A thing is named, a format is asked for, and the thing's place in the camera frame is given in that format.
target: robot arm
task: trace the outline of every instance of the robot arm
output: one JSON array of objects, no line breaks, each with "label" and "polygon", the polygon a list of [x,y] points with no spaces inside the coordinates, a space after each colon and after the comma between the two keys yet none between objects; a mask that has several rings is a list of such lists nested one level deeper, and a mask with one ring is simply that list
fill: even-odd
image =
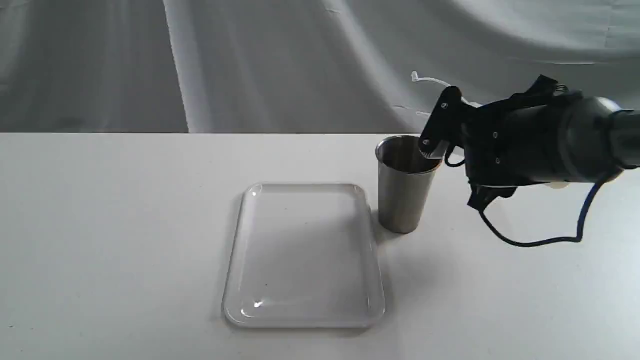
[{"label": "robot arm", "polygon": [[[451,164],[455,147],[465,160]],[[640,113],[622,110],[601,97],[584,97],[540,76],[530,89],[480,108],[446,88],[422,135],[419,150],[451,167],[465,165],[478,210],[503,241],[534,247],[561,241],[580,242],[584,219],[596,192],[623,170],[640,165]],[[574,238],[517,243],[501,235],[484,215],[497,197],[511,197],[519,186],[542,183],[593,183]]]}]

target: stainless steel cup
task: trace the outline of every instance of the stainless steel cup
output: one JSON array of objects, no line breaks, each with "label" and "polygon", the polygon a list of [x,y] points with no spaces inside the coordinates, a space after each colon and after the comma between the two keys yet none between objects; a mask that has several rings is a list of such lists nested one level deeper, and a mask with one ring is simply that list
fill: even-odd
[{"label": "stainless steel cup", "polygon": [[416,136],[391,136],[376,147],[378,158],[378,216],[387,230],[408,234],[418,228],[436,169],[418,150]]}]

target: plastic tray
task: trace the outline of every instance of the plastic tray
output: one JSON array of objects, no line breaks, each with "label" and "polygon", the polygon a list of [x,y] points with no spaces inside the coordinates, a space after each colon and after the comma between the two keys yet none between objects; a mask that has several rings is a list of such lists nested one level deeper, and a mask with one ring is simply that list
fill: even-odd
[{"label": "plastic tray", "polygon": [[244,193],[223,301],[241,327],[369,327],[385,312],[371,214],[352,184]]}]

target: white backdrop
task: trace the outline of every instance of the white backdrop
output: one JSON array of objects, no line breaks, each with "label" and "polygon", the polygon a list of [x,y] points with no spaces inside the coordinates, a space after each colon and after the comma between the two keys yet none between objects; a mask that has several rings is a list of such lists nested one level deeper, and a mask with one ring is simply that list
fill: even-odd
[{"label": "white backdrop", "polygon": [[634,0],[0,0],[0,130],[420,131],[545,74],[640,107]]}]

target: cup rim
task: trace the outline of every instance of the cup rim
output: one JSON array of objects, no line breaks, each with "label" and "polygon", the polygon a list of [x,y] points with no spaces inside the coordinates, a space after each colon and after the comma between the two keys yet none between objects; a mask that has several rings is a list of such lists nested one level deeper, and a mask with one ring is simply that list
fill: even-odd
[{"label": "cup rim", "polygon": [[442,159],[440,160],[436,160],[436,159],[427,159],[429,161],[437,161],[438,163],[436,164],[436,166],[434,166],[433,168],[430,168],[429,170],[423,171],[423,172],[406,172],[406,171],[400,171],[396,168],[390,167],[389,165],[385,164],[382,159],[380,158],[380,149],[384,146],[385,143],[393,140],[393,139],[397,139],[397,138],[414,138],[414,139],[419,139],[418,136],[415,135],[393,135],[393,136],[389,136],[385,139],[383,139],[380,143],[378,143],[378,145],[376,146],[376,158],[378,159],[378,163],[382,164],[388,168],[390,168],[391,170],[397,171],[397,172],[401,172],[402,174],[406,174],[406,175],[424,175],[424,174],[428,174],[430,172],[434,172],[436,170],[438,170],[438,168],[440,167],[440,165],[442,165]]}]

